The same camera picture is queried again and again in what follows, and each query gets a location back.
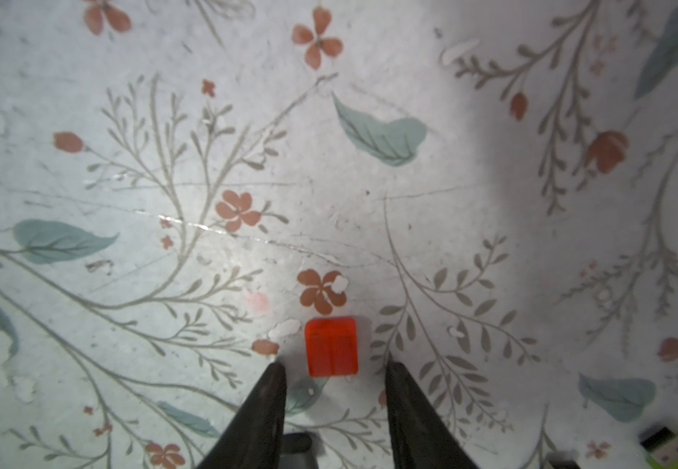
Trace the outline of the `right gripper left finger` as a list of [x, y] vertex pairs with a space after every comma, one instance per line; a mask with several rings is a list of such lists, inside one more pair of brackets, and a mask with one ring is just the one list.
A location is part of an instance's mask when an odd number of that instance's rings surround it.
[[197, 468], [278, 468], [286, 391], [284, 365], [270, 363]]

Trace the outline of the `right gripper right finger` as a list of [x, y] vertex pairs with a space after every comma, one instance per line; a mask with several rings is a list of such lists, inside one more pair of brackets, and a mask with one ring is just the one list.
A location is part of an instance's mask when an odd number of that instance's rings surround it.
[[403, 363], [387, 363], [385, 391], [396, 468], [478, 468]]

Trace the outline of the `green usb drive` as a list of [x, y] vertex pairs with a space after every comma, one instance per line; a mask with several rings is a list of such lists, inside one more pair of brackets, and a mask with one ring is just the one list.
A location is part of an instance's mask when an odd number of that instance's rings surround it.
[[652, 428], [640, 436], [639, 443], [651, 468], [678, 469], [678, 433], [665, 426]]

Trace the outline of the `red usb cap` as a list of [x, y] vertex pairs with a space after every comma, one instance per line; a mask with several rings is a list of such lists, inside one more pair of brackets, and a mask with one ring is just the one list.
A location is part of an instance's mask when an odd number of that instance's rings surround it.
[[310, 320], [305, 327], [309, 375], [353, 376], [359, 372], [357, 323], [354, 318]]

